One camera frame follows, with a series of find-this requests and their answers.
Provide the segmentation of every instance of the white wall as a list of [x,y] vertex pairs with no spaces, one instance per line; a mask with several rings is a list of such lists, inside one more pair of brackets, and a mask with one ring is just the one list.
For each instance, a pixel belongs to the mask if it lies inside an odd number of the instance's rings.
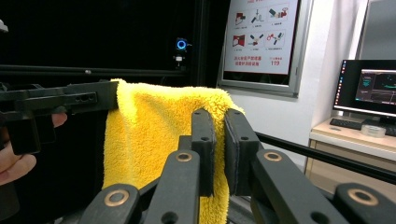
[[[331,115],[338,69],[365,1],[314,0],[297,99],[222,87],[244,108],[254,131],[308,146],[311,128]],[[304,169],[306,157],[286,153]]]

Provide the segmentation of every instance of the poster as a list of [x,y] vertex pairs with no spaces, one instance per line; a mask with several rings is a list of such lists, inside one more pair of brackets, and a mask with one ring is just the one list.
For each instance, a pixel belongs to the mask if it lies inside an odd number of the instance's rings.
[[297,0],[231,0],[225,72],[287,75]]

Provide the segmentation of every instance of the blue light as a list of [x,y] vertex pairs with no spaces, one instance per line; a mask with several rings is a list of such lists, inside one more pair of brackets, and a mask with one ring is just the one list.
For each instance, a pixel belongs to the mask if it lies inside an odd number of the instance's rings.
[[177,48],[178,49],[185,49],[187,47],[187,43],[185,40],[177,41]]

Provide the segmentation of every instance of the keyboard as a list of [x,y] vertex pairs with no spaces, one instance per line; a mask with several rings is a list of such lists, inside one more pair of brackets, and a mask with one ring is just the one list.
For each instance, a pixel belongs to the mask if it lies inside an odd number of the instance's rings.
[[348,128],[348,129],[354,129],[354,130],[361,130],[361,126],[363,124],[369,124],[369,125],[374,125],[374,126],[379,126],[381,128],[385,128],[385,135],[387,136],[392,136],[396,137],[396,126],[395,125],[378,125],[377,123],[361,123],[357,121],[350,121],[350,120],[345,120],[345,119],[332,119],[330,121],[330,124],[333,126],[338,126],[342,128]]
[[361,126],[362,126],[362,123],[360,122],[350,121],[345,119],[332,119],[330,121],[330,124],[342,128],[355,129],[359,131],[361,130]]

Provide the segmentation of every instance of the metal rod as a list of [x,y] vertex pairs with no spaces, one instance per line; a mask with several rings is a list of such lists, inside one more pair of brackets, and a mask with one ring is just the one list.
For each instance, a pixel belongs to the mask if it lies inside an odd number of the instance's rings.
[[367,175],[372,178],[388,182],[390,184],[396,185],[396,172],[386,170],[380,167],[376,167],[370,164],[366,164],[359,161],[353,161],[344,157],[336,156],[331,153],[314,150],[311,147],[305,147],[298,145],[289,141],[285,141],[273,136],[257,133],[260,141],[271,146],[281,147],[291,152],[298,153],[300,155],[318,160],[324,161],[331,165],[335,165],[349,171],[353,171],[362,175]]

